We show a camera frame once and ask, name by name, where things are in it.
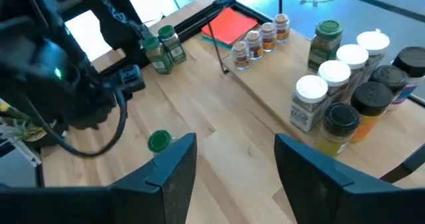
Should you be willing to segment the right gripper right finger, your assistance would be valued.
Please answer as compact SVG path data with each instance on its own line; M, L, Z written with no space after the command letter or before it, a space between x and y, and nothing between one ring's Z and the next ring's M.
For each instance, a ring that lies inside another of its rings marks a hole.
M342 189L354 183L335 160L291 138L276 134L278 174L298 223L336 223Z

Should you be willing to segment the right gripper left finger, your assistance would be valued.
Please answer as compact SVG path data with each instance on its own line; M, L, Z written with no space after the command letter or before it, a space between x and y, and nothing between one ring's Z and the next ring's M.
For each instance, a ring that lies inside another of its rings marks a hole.
M193 192L197 136L188 133L111 185L114 223L184 224Z

